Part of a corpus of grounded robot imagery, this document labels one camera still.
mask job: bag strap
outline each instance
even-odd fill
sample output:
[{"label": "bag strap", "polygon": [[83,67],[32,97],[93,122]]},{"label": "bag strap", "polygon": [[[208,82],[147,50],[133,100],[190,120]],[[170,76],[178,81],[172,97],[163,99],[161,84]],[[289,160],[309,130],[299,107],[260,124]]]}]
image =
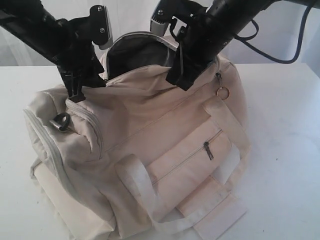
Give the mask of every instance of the bag strap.
[{"label": "bag strap", "polygon": [[142,162],[135,155],[130,155],[122,159],[115,166],[115,170],[122,183],[146,210],[154,227],[163,233],[176,234],[193,227],[201,221],[230,194],[233,184],[245,170],[250,142],[242,126],[225,103],[217,96],[206,101],[203,107],[214,118],[240,152],[240,162],[227,180],[226,187],[219,189],[213,195],[209,204],[205,204],[184,218],[169,222],[159,222],[155,210],[163,203],[155,193],[149,174]]}]

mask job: bag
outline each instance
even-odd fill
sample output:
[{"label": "bag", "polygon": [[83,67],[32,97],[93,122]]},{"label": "bag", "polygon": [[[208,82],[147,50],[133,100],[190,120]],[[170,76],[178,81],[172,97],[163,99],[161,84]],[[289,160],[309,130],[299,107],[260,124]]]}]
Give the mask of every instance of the bag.
[{"label": "bag", "polygon": [[[212,240],[245,213],[230,193],[250,151],[237,69],[219,55],[184,91],[166,81],[175,50],[151,33],[124,35],[102,59],[107,87],[84,87],[79,103],[63,86],[48,89],[24,110],[38,155],[31,175],[76,239],[124,239],[154,226],[194,227]],[[66,131],[57,115],[70,120]],[[213,172],[232,145],[239,162],[222,184]],[[184,217],[160,222],[174,208]]]}]

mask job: white table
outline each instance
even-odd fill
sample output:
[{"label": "white table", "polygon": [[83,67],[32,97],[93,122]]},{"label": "white table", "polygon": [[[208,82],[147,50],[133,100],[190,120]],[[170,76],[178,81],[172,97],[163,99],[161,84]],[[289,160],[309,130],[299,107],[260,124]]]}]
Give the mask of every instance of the white table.
[{"label": "white table", "polygon": [[[251,162],[234,193],[249,208],[219,240],[320,239],[320,79],[305,64],[237,65],[247,96]],[[29,178],[36,158],[22,109],[61,84],[55,67],[0,67],[0,239],[65,240]],[[194,240],[195,233],[170,239]],[[153,231],[131,240],[163,240]]]}]

